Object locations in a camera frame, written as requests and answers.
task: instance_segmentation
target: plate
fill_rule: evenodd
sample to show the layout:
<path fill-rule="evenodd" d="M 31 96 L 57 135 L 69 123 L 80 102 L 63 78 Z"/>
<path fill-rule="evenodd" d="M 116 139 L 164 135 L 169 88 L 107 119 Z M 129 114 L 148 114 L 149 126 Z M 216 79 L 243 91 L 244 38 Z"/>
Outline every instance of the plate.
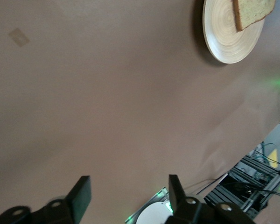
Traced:
<path fill-rule="evenodd" d="M 211 54 L 223 63 L 243 60 L 256 45 L 264 22 L 263 19 L 237 32 L 232 0 L 204 1 L 204 39 Z"/>

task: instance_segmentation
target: bread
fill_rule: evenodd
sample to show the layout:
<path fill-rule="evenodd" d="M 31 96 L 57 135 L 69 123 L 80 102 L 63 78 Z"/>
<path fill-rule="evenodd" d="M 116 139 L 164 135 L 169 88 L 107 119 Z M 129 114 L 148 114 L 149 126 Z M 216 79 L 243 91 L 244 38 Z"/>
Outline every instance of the bread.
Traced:
<path fill-rule="evenodd" d="M 275 6 L 276 0 L 233 0 L 237 31 L 264 19 Z"/>

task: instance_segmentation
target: wooden plate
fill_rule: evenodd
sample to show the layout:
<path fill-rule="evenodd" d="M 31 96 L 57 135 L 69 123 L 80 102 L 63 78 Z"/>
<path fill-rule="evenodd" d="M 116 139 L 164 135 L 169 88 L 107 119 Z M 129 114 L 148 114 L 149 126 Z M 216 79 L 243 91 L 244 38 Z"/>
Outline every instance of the wooden plate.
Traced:
<path fill-rule="evenodd" d="M 237 32 L 232 0 L 205 0 L 203 33 L 211 54 L 219 61 L 231 64 L 244 59 L 259 39 L 265 20 Z"/>

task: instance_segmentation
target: screw hole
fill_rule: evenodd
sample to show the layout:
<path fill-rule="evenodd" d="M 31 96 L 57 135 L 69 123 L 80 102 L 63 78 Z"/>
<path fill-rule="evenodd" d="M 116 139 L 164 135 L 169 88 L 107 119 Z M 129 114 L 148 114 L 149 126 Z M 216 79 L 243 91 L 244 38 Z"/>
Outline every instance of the screw hole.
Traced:
<path fill-rule="evenodd" d="M 59 205 L 61 205 L 61 202 L 54 202 L 51 206 L 52 206 L 52 207 L 57 207 L 57 206 L 59 206 Z"/>
<path fill-rule="evenodd" d="M 19 209 L 17 211 L 14 211 L 13 216 L 17 216 L 17 215 L 21 214 L 23 211 L 24 211 L 23 209 Z"/>

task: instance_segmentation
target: white round object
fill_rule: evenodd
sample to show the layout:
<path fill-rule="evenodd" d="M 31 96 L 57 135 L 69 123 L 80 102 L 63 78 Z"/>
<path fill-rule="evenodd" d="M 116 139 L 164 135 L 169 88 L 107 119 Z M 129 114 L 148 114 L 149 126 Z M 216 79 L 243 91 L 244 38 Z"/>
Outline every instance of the white round object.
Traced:
<path fill-rule="evenodd" d="M 203 34 L 211 54 L 227 64 L 244 59 L 259 39 L 265 20 L 237 32 L 232 0 L 205 0 Z"/>
<path fill-rule="evenodd" d="M 136 224 L 164 224 L 168 217 L 172 215 L 166 207 L 167 202 L 155 202 L 149 205 L 141 212 Z"/>

